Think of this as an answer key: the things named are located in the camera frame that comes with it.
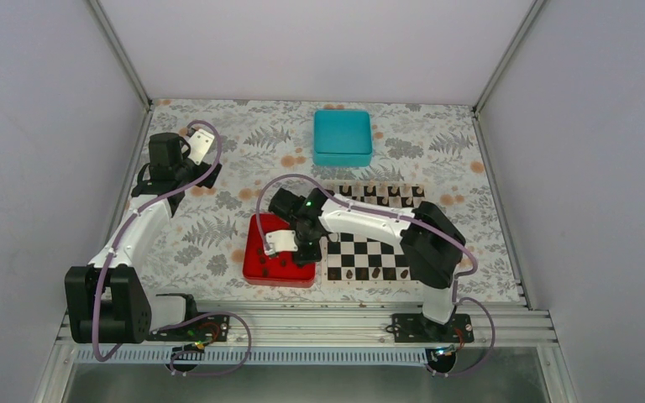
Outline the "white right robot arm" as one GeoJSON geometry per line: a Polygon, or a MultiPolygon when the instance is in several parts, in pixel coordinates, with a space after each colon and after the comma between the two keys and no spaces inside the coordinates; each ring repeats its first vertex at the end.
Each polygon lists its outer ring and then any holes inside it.
{"type": "Polygon", "coordinates": [[[261,230],[265,254],[290,252],[295,264],[322,259],[320,242],[332,234],[353,234],[399,248],[413,280],[423,285],[423,335],[443,341],[454,329],[454,275],[467,253],[465,237],[441,209],[428,201],[417,207],[385,207],[315,188],[308,196],[279,189],[269,211],[288,224],[261,230]]]}

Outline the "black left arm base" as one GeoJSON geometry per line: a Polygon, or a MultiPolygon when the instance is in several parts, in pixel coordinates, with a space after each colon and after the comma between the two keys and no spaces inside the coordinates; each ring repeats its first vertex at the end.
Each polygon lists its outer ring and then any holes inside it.
{"type": "Polygon", "coordinates": [[[151,303],[153,321],[148,342],[179,342],[170,353],[166,367],[173,374],[189,374],[197,368],[187,359],[201,357],[208,346],[225,342],[232,316],[224,312],[204,312],[192,295],[183,293],[157,294],[151,303]]]}

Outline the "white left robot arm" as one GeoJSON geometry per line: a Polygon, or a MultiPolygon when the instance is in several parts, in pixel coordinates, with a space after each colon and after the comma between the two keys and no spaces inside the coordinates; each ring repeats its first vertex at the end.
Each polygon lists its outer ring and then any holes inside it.
{"type": "Polygon", "coordinates": [[[222,169],[217,130],[199,122],[187,136],[150,137],[149,160],[137,174],[130,207],[102,250],[65,276],[71,336],[77,343],[141,343],[162,327],[193,338],[200,317],[190,297],[146,290],[139,278],[150,249],[193,186],[212,188],[222,169]]]}

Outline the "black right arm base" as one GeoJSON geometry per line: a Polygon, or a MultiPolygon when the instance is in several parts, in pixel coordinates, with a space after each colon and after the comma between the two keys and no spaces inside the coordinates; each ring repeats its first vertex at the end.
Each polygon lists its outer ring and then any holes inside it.
{"type": "Polygon", "coordinates": [[[432,343],[425,349],[426,364],[431,372],[448,374],[455,366],[458,351],[475,340],[470,316],[454,312],[440,324],[421,313],[397,313],[385,331],[396,343],[432,343]]]}

